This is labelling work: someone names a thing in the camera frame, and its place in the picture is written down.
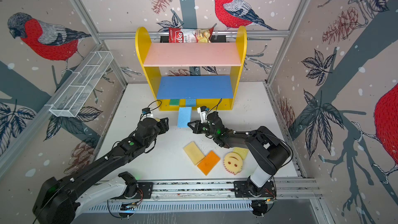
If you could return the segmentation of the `pale yellow sponge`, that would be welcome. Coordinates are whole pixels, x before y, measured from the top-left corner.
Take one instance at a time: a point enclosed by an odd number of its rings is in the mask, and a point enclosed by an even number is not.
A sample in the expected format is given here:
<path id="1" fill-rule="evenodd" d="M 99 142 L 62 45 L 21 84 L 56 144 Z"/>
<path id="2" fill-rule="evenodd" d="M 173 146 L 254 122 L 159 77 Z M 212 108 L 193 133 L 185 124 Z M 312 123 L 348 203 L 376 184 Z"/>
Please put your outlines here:
<path id="1" fill-rule="evenodd" d="M 195 166 L 205 158 L 195 142 L 189 143 L 183 150 Z"/>

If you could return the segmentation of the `blue sponge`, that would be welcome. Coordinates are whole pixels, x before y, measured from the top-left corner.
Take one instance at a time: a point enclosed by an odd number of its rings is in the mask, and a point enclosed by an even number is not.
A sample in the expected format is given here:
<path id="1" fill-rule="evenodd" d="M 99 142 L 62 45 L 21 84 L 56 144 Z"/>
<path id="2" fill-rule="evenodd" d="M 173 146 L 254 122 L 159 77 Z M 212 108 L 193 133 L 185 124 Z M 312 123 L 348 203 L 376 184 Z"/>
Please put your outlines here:
<path id="1" fill-rule="evenodd" d="M 186 107 L 196 107 L 197 100 L 196 99 L 186 99 Z"/>
<path id="2" fill-rule="evenodd" d="M 178 128 L 188 128 L 188 123 L 191 122 L 192 107 L 180 107 L 178 111 Z"/>

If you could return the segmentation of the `light green sponge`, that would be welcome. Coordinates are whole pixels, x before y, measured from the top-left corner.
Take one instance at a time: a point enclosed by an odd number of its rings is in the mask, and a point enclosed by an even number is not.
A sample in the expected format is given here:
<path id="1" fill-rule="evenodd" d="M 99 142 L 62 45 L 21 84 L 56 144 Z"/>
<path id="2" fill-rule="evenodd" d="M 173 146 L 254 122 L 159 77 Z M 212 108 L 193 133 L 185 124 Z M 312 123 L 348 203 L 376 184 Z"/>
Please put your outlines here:
<path id="1" fill-rule="evenodd" d="M 171 99 L 170 100 L 170 106 L 179 106 L 180 105 L 180 99 Z"/>

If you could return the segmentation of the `orange sponge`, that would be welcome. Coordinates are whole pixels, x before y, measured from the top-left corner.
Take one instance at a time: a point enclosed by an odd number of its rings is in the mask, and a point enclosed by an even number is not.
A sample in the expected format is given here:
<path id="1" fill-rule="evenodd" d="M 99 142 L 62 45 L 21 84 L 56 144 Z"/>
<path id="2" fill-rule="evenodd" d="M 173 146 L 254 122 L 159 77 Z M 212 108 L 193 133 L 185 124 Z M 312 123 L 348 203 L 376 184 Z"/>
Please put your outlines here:
<path id="1" fill-rule="evenodd" d="M 204 175 L 207 176 L 219 161 L 220 157 L 216 155 L 214 151 L 210 151 L 208 155 L 198 163 L 197 167 Z"/>

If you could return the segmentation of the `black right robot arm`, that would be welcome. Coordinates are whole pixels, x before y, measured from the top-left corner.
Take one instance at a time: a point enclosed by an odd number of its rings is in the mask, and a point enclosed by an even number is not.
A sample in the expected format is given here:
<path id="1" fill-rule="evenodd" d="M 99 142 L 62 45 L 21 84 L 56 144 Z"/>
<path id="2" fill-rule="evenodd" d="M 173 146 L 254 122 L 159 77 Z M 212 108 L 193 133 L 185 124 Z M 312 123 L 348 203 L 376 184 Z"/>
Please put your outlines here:
<path id="1" fill-rule="evenodd" d="M 192 121 L 187 126 L 193 133 L 204 134 L 222 148 L 245 148 L 250 151 L 258 166 L 246 181 L 234 183 L 237 197 L 276 199 L 276 186 L 272 180 L 293 157 L 292 149 L 285 141 L 265 126 L 246 132 L 228 129 L 218 112 L 207 115 L 205 121 Z"/>

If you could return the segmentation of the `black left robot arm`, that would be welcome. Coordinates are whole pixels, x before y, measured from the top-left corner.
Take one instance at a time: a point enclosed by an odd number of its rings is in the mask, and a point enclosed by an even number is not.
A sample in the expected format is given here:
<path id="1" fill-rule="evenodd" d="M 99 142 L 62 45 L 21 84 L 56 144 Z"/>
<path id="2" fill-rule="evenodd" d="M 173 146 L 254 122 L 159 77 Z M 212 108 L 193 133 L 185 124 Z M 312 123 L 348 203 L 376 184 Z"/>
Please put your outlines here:
<path id="1" fill-rule="evenodd" d="M 32 210 L 36 221 L 41 224 L 70 224 L 83 208 L 81 196 L 87 190 L 145 153 L 157 136 L 168 130 L 168 118 L 145 118 L 127 138 L 90 165 L 61 179 L 51 177 L 44 181 Z"/>

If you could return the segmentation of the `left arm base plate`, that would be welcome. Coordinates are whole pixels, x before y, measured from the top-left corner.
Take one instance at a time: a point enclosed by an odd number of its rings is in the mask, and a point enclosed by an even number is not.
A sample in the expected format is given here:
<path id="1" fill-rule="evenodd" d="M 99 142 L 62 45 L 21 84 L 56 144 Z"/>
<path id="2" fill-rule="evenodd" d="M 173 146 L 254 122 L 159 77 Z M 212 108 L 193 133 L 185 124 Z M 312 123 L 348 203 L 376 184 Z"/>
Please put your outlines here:
<path id="1" fill-rule="evenodd" d="M 121 196 L 119 197 L 114 197 L 112 200 L 126 200 L 126 201 L 138 201 L 138 200 L 147 200 L 150 199 L 152 196 L 152 190 L 153 190 L 154 183 L 153 182 L 144 182 L 144 181 L 139 181 L 137 183 L 136 187 L 136 192 L 134 195 L 131 197 L 126 197 L 124 192 Z"/>

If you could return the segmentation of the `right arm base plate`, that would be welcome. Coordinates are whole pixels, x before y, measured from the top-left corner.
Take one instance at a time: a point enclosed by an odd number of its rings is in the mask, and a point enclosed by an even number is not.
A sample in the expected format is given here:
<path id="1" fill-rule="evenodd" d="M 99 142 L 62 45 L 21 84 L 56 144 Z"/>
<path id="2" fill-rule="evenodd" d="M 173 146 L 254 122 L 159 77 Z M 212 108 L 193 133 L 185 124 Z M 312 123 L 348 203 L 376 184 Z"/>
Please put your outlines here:
<path id="1" fill-rule="evenodd" d="M 249 181 L 234 181 L 233 189 L 236 198 L 271 198 L 276 199 L 276 187 L 273 181 L 267 181 L 262 187 L 257 187 Z"/>

